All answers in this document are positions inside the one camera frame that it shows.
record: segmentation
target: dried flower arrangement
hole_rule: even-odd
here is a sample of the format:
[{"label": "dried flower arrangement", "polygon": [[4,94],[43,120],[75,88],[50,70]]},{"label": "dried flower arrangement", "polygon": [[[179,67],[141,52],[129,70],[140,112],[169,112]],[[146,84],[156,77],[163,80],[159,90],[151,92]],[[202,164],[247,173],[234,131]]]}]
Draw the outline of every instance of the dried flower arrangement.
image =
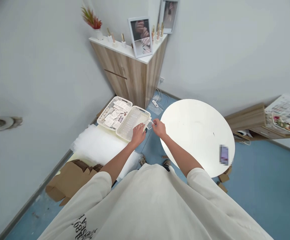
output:
[{"label": "dried flower arrangement", "polygon": [[90,25],[93,29],[101,29],[102,21],[98,20],[98,17],[94,15],[93,10],[88,7],[82,7],[82,17],[84,21]]},{"label": "dried flower arrangement", "polygon": [[287,131],[290,131],[290,123],[285,122],[281,117],[273,116],[273,121],[276,126],[286,129]]}]

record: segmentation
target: corner cabinet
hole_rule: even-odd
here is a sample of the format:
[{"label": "corner cabinet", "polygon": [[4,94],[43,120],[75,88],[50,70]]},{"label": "corner cabinet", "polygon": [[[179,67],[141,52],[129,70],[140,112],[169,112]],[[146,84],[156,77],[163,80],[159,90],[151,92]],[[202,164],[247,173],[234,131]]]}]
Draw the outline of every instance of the corner cabinet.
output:
[{"label": "corner cabinet", "polygon": [[153,43],[152,55],[138,59],[132,47],[123,48],[120,42],[113,47],[107,38],[89,40],[116,95],[146,109],[158,84],[167,34],[161,43]]}]

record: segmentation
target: picture frame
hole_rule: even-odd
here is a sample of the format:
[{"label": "picture frame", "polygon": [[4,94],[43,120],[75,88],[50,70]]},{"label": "picture frame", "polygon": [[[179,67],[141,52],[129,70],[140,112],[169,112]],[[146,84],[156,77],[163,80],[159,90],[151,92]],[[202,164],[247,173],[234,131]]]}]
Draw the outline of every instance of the picture frame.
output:
[{"label": "picture frame", "polygon": [[149,22],[148,16],[128,19],[136,58],[153,54],[153,39]]},{"label": "picture frame", "polygon": [[173,33],[178,10],[178,2],[179,0],[161,0],[158,23],[164,23],[164,33],[166,34]]}]

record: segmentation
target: white plastic basket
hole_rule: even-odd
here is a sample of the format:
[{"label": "white plastic basket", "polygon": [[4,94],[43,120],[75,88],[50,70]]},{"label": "white plastic basket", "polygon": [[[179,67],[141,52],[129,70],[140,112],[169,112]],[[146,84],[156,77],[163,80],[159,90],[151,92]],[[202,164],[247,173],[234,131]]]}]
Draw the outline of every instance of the white plastic basket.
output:
[{"label": "white plastic basket", "polygon": [[152,123],[151,114],[138,106],[133,106],[116,130],[116,134],[130,142],[133,136],[133,128],[140,123],[144,123],[145,127]]},{"label": "white plastic basket", "polygon": [[[282,134],[290,134],[289,130],[282,128],[275,123],[274,116],[279,116],[279,115],[274,114],[274,113],[266,115],[266,127]],[[284,121],[287,120],[287,118],[284,116],[279,116],[279,117]]]},{"label": "white plastic basket", "polygon": [[106,113],[108,112],[108,110],[109,110],[111,107],[114,106],[114,102],[116,102],[116,101],[118,101],[118,100],[121,100],[121,101],[125,102],[129,107],[132,107],[132,106],[133,106],[132,102],[130,102],[130,101],[124,99],[124,98],[121,98],[121,97],[116,96],[116,97],[114,97],[114,98],[110,101],[110,103],[106,106],[106,108],[104,109],[104,111],[102,112],[102,114],[101,114],[101,115],[98,117],[98,119],[97,119],[97,123],[98,123],[99,125],[103,126],[104,128],[107,128],[107,129],[109,129],[109,130],[112,130],[112,131],[115,131],[116,129],[113,128],[113,127],[108,127],[108,126],[106,126],[106,125],[104,124],[105,120],[104,120],[104,119],[101,120],[101,119],[103,118],[104,115],[106,115]]}]

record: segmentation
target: white vase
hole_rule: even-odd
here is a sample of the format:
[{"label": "white vase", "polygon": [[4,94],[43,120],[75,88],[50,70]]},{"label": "white vase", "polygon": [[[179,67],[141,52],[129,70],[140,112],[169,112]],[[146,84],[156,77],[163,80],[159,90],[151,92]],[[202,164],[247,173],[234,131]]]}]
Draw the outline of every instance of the white vase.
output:
[{"label": "white vase", "polygon": [[100,29],[94,29],[94,31],[95,31],[95,33],[96,33],[96,38],[97,38],[98,40],[103,40],[103,39],[104,39],[103,34],[102,34],[102,32],[101,32]]}]

